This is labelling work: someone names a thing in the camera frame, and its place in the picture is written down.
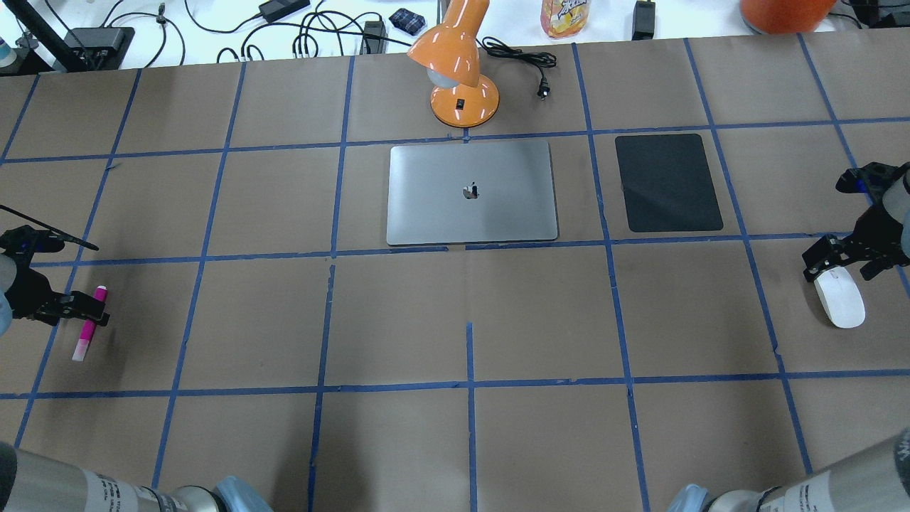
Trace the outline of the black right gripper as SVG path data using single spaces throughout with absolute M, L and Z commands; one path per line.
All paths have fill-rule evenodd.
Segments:
M 868 193 L 873 204 L 848 236 L 824 235 L 802 254 L 807 282 L 855 262 L 864 263 L 860 273 L 865 281 L 896 266 L 908 266 L 908 169 L 907 162 L 901 166 L 871 162 L 842 173 L 836 191 Z

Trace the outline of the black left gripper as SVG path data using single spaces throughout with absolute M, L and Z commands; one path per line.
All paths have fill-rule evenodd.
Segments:
M 36 253 L 61 252 L 74 243 L 96 250 L 97 246 L 56 229 L 37 230 L 29 225 L 4 231 L 2 246 L 2 327 L 14 319 L 39 321 L 51 326 L 61 319 L 81 319 L 100 326 L 108 324 L 105 300 L 84 292 L 55 291 L 48 278 L 31 268 Z

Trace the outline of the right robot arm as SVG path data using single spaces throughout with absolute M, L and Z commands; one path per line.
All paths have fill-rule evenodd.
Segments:
M 842 173 L 835 185 L 842 193 L 867 193 L 871 206 L 843 238 L 822 236 L 803 255 L 803 275 L 823 311 L 839 329 L 865 320 L 865 303 L 847 267 L 860 262 L 871 281 L 894 267 L 908 265 L 908 165 L 872 162 Z M 906 511 L 908 500 L 908 430 L 787 486 L 764 491 L 734 490 L 718 496 L 704 487 L 683 487 L 672 511 Z

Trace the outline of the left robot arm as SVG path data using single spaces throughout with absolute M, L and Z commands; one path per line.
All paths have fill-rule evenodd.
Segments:
M 31 266 L 37 252 L 61 252 L 68 243 L 89 247 L 48 225 L 23 225 L 2 234 L 2 331 L 16 319 L 55 326 L 62 319 L 84 323 L 75 360 L 87 354 L 95 328 L 107 325 L 105 288 L 95 294 L 60 294 Z M 269 511 L 269 504 L 236 476 L 214 489 L 182 486 L 172 492 L 137 486 L 82 467 L 2 444 L 4 511 Z

